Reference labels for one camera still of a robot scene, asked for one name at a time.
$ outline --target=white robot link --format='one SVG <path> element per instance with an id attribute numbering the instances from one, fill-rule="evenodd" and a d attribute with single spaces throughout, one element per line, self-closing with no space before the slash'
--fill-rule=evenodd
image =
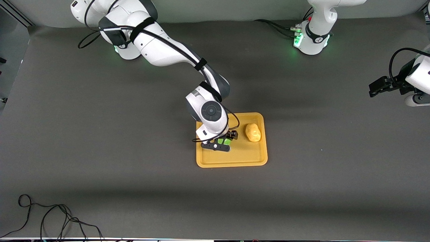
<path id="1" fill-rule="evenodd" d="M 418 55 L 404 65 L 397 76 L 392 74 L 394 57 L 401 51 L 408 50 Z M 380 93 L 399 90 L 401 95 L 409 92 L 414 94 L 405 98 L 408 106 L 430 105 L 430 45 L 424 51 L 413 48 L 402 48 L 396 51 L 390 60 L 389 77 L 383 76 L 369 85 L 370 97 Z"/>
<path id="2" fill-rule="evenodd" d="M 226 108 L 221 101 L 228 97 L 230 85 L 220 74 L 183 43 L 173 40 L 156 22 L 157 9 L 151 0 L 74 0 L 70 6 L 74 17 L 89 26 L 98 26 L 102 37 L 115 46 L 123 59 L 143 55 L 156 66 L 186 62 L 204 77 L 186 96 L 187 109 L 203 125 L 197 129 L 205 149 L 230 150 L 237 132 L 230 131 Z"/>
<path id="3" fill-rule="evenodd" d="M 311 20 L 304 19 L 291 27 L 295 32 L 293 46 L 307 55 L 319 54 L 330 38 L 330 31 L 338 19 L 335 7 L 356 6 L 366 0 L 307 0 L 313 8 Z"/>

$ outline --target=gray wall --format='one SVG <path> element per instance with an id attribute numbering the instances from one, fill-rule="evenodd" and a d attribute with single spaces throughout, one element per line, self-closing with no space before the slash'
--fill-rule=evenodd
<path id="1" fill-rule="evenodd" d="M 82 27 L 70 13 L 72 0 L 9 0 L 37 25 Z M 361 6 L 339 8 L 340 18 L 403 16 L 427 0 L 368 0 Z M 299 19 L 309 8 L 306 0 L 153 0 L 159 22 Z"/>

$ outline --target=yellow plastic tray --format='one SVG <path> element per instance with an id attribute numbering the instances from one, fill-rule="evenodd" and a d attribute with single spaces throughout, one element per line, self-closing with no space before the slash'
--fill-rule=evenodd
<path id="1" fill-rule="evenodd" d="M 266 132 L 264 130 L 263 116 L 256 112 L 236 113 L 240 121 L 240 126 L 235 129 L 238 132 L 238 139 L 230 144 L 230 152 L 213 151 L 203 149 L 200 143 L 196 143 L 196 161 L 202 168 L 218 167 L 239 167 L 239 166 L 259 166 L 267 162 Z M 228 115 L 229 127 L 237 125 L 236 118 Z M 247 124 L 255 123 L 261 132 L 261 140 L 258 142 L 249 141 L 245 134 Z"/>

